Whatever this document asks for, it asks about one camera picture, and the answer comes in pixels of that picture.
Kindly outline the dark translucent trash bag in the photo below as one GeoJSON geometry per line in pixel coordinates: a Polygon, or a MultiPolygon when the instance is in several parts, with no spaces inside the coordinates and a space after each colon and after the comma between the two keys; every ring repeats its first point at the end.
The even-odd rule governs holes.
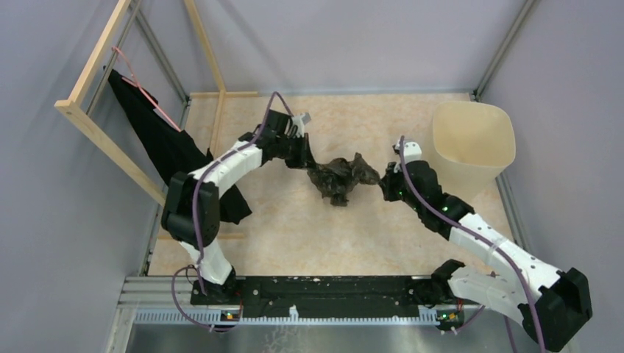
{"type": "Polygon", "coordinates": [[[381,180],[378,171],[359,152],[352,160],[337,157],[328,163],[317,163],[306,172],[321,197],[328,198],[334,207],[346,207],[349,204],[347,195],[355,186],[378,185],[381,180]]]}

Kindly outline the beige plastic trash bin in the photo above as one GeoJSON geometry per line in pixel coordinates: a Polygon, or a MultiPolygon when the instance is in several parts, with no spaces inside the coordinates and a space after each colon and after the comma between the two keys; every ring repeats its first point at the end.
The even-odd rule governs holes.
{"type": "Polygon", "coordinates": [[[433,111],[422,147],[442,190],[470,202],[515,160],[511,118],[474,101],[446,101],[433,111]]]}

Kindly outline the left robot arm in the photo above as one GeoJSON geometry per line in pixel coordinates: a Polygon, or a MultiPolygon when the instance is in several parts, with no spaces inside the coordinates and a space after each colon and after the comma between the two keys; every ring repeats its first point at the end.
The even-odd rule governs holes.
{"type": "Polygon", "coordinates": [[[161,226],[194,262],[200,296],[231,302],[236,274],[217,241],[221,198],[236,182],[274,158],[291,169],[315,164],[305,131],[309,113],[290,116],[269,110],[254,132],[243,134],[222,156],[195,171],[176,173],[170,182],[161,226]]]}

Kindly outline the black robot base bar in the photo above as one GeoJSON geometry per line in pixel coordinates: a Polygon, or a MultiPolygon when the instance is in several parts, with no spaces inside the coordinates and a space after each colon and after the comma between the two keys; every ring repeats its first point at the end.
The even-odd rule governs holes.
{"type": "Polygon", "coordinates": [[[192,305],[232,305],[244,318],[416,318],[426,309],[458,312],[470,302],[437,279],[420,276],[248,276],[224,287],[193,284],[192,305]]]}

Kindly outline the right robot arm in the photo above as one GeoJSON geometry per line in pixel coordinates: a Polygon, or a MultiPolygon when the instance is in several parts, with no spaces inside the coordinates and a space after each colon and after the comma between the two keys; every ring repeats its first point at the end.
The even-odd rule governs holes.
{"type": "Polygon", "coordinates": [[[404,202],[426,229],[473,253],[496,273],[477,274],[456,265],[431,283],[437,301],[477,302],[520,324],[549,352],[560,352],[592,318],[585,274],[548,264],[500,234],[464,200],[445,193],[424,160],[388,163],[380,187],[386,201],[404,202]]]}

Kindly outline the black hanging shirt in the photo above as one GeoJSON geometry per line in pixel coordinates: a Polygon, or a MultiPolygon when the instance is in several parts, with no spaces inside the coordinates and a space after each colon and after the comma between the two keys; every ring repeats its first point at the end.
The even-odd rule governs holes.
{"type": "Polygon", "coordinates": [[[165,185],[177,172],[189,173],[214,160],[210,151],[200,151],[185,130],[178,132],[155,112],[154,96],[146,97],[115,70],[107,81],[165,185]]]}

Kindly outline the pink clothes hanger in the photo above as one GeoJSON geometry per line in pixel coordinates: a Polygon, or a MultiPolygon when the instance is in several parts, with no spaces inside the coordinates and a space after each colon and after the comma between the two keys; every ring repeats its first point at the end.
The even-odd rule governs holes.
{"type": "Polygon", "coordinates": [[[160,114],[160,117],[171,127],[173,128],[175,131],[177,132],[181,132],[182,129],[180,128],[180,126],[169,116],[169,114],[166,113],[166,111],[157,103],[157,100],[147,91],[143,88],[143,85],[141,84],[141,82],[138,80],[137,76],[135,75],[135,71],[132,68],[131,62],[127,59],[127,56],[125,55],[125,53],[117,46],[112,46],[111,50],[115,53],[121,56],[121,59],[123,60],[123,62],[125,63],[126,67],[128,68],[129,72],[130,72],[130,79],[128,78],[124,78],[125,81],[127,81],[128,83],[130,83],[132,86],[134,86],[135,88],[137,88],[142,94],[143,96],[147,99],[147,101],[158,111],[158,113],[160,114]]]}

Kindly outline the aluminium frame rail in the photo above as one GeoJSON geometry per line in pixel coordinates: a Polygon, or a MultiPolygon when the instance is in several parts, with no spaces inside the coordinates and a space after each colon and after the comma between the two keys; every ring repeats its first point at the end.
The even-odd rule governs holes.
{"type": "Polygon", "coordinates": [[[284,318],[244,318],[242,308],[232,305],[192,305],[193,283],[183,274],[176,277],[128,277],[118,306],[135,311],[138,324],[199,324],[225,331],[242,326],[433,326],[454,329],[469,320],[481,306],[470,303],[458,312],[426,309],[416,318],[319,319],[300,318],[296,310],[284,318]]]}

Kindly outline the wooden clothes rack frame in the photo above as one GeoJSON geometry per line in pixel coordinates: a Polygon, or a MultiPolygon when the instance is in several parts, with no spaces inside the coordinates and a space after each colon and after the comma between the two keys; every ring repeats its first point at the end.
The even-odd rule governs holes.
{"type": "Polygon", "coordinates": [[[64,115],[86,138],[107,155],[127,176],[140,186],[160,206],[164,206],[166,195],[162,188],[152,181],[147,174],[105,133],[91,118],[91,113],[107,87],[107,80],[117,59],[127,60],[121,52],[128,33],[137,26],[148,49],[165,75],[168,83],[184,105],[183,111],[193,109],[195,99],[215,99],[216,110],[210,147],[215,148],[219,141],[224,105],[228,99],[255,98],[257,91],[230,91],[226,88],[221,75],[215,51],[210,42],[208,31],[203,24],[199,8],[195,1],[184,1],[185,22],[192,29],[204,55],[205,66],[216,85],[216,91],[192,92],[185,88],[163,46],[151,27],[141,7],[140,1],[119,1],[114,7],[96,45],[67,99],[55,102],[55,108],[64,115]]]}

